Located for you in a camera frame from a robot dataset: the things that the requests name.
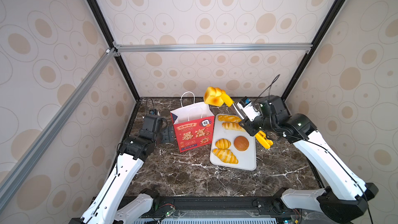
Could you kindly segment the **square yellow toast bread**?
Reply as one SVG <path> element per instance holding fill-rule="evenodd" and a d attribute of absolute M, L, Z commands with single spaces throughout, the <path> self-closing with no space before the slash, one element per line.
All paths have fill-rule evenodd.
<path fill-rule="evenodd" d="M 204 95 L 204 103 L 220 107 L 224 104 L 221 98 L 221 95 L 224 93 L 225 91 L 220 88 L 208 87 Z"/>

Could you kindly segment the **red paper gift bag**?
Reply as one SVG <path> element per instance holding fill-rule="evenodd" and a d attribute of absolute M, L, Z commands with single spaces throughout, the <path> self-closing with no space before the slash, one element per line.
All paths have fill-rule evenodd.
<path fill-rule="evenodd" d="M 193 102 L 171 111 L 174 132 L 179 151 L 185 152 L 194 148 L 209 145 L 213 140 L 215 115 L 204 102 Z"/>

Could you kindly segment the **small oval striped bread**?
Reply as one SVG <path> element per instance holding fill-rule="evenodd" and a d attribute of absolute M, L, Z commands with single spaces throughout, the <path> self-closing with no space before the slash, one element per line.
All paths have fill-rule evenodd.
<path fill-rule="evenodd" d="M 216 141 L 215 146 L 218 149 L 229 149 L 231 146 L 231 142 L 227 139 L 220 139 Z"/>

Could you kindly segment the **golden croissant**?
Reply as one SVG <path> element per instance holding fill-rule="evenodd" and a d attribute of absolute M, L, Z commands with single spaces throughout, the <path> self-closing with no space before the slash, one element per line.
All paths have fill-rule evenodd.
<path fill-rule="evenodd" d="M 230 164 L 238 164 L 238 159 L 234 155 L 233 152 L 231 152 L 229 149 L 214 149 L 212 153 L 218 157 L 221 162 L 224 163 L 230 163 Z"/>

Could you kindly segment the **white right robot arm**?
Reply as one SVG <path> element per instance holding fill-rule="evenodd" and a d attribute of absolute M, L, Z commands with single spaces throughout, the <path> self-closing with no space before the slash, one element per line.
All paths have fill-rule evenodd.
<path fill-rule="evenodd" d="M 247 97 L 235 103 L 226 93 L 221 99 L 237 113 L 241 119 L 239 125 L 263 147 L 272 145 L 266 137 L 267 131 L 280 134 L 301 151 L 325 179 L 326 187 L 316 190 L 280 189 L 272 202 L 278 212 L 307 209 L 322 212 L 339 224 L 347 224 L 370 212 L 369 200 L 375 198 L 379 189 L 343 163 L 306 115 L 291 115 L 284 100 L 275 95 L 259 99 L 258 105 Z"/>

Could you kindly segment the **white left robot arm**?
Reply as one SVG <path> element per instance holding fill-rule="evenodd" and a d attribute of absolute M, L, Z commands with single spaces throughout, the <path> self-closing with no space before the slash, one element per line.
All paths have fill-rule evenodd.
<path fill-rule="evenodd" d="M 137 136 L 124 139 L 118 149 L 115 166 L 98 196 L 81 217 L 72 218 L 70 224 L 132 224 L 142 215 L 157 211 L 160 195 L 151 189 L 142 190 L 138 196 L 120 208 L 120 203 L 137 172 L 163 140 L 167 120 L 149 114 Z"/>

